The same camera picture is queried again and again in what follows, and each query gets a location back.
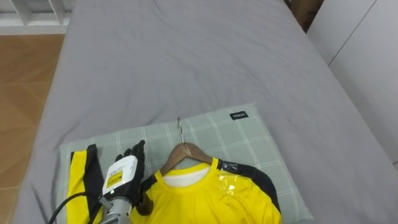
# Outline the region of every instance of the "mattress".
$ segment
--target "mattress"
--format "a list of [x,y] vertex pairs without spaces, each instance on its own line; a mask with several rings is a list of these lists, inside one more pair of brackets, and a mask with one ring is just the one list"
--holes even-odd
[[398,173],[282,0],[78,1],[14,223],[55,210],[59,145],[250,102],[315,223],[397,223]]

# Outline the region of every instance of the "black cable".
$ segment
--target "black cable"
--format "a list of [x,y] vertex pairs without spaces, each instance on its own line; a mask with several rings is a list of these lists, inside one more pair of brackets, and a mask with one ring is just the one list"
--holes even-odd
[[58,208],[54,211],[54,213],[52,214],[52,216],[51,216],[51,218],[50,218],[49,224],[53,224],[53,223],[54,223],[54,221],[55,221],[57,215],[61,212],[62,208],[63,208],[70,200],[72,200],[72,199],[74,199],[74,198],[76,198],[76,197],[79,197],[79,196],[93,197],[93,198],[95,198],[95,199],[97,199],[97,200],[98,200],[98,198],[100,197],[100,196],[98,196],[98,195],[91,194],[91,193],[88,193],[88,192],[80,192],[80,193],[71,195],[70,197],[68,197],[67,199],[65,199],[65,200],[60,204],[60,206],[58,206]]

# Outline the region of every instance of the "black glove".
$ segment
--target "black glove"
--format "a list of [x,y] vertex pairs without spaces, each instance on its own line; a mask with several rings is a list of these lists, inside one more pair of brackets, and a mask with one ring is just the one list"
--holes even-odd
[[131,205],[135,206],[138,201],[140,201],[142,197],[142,193],[140,192],[141,180],[144,178],[144,144],[145,141],[141,140],[138,144],[136,144],[132,149],[126,149],[124,155],[119,154],[115,162],[127,156],[135,156],[138,160],[137,169],[134,175],[134,178],[124,185],[116,188],[113,194],[105,194],[104,197],[108,200],[111,200],[114,197],[126,197],[130,200]]

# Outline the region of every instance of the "glove finger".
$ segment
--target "glove finger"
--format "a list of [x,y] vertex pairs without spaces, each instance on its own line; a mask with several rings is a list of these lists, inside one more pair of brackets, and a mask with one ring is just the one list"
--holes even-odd
[[136,144],[136,145],[131,149],[131,154],[132,154],[133,156],[136,156],[136,157],[137,157],[137,147],[138,147],[138,145]]
[[123,158],[123,155],[119,154],[118,156],[116,156],[116,159],[114,161],[117,162],[117,161],[119,161],[122,158]]
[[141,140],[139,143],[138,143],[138,147],[137,147],[137,157],[139,157],[140,159],[142,159],[143,161],[144,161],[144,144],[145,144],[145,141],[144,140]]
[[129,148],[129,149],[126,149],[125,151],[124,151],[124,157],[127,157],[127,156],[130,156],[131,155],[131,149]]

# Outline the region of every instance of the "sticker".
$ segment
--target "sticker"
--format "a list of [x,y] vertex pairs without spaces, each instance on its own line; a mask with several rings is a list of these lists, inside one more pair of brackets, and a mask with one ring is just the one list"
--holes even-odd
[[248,118],[249,117],[249,115],[246,112],[244,112],[244,111],[231,113],[230,116],[231,116],[232,120]]
[[123,171],[119,171],[119,172],[113,174],[112,176],[110,176],[108,179],[108,183],[106,183],[106,188],[109,188],[110,186],[122,181],[122,175],[123,175]]

